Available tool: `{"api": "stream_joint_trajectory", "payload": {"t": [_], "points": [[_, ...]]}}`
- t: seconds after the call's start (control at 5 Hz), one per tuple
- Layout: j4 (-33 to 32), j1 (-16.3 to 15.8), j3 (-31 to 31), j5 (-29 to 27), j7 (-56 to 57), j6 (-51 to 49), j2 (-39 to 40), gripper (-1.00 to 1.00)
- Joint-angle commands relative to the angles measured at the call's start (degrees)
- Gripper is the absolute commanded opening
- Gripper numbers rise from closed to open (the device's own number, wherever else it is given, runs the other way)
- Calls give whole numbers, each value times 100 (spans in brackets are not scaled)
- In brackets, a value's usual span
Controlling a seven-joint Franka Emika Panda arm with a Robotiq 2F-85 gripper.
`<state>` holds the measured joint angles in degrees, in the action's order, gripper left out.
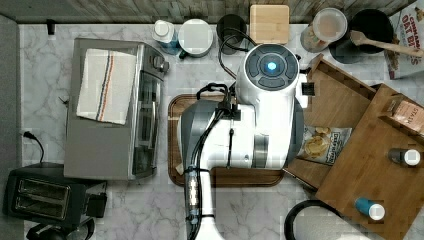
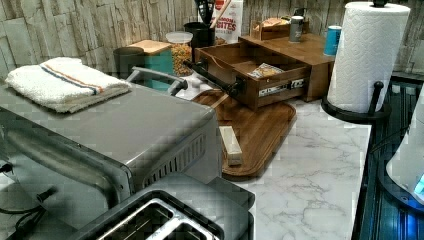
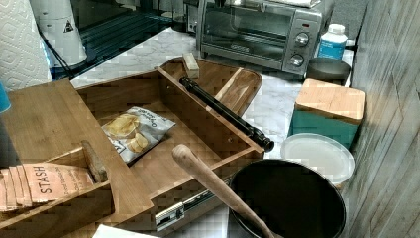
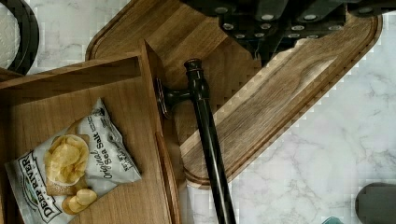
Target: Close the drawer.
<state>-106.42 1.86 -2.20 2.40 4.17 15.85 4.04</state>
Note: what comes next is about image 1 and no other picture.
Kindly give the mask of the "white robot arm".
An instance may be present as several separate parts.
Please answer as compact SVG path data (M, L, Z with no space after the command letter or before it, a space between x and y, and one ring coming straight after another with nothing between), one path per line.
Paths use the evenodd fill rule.
M178 121L187 240L222 240L214 215L211 170L280 170L303 141L296 55L259 44L243 58L232 86L210 83Z

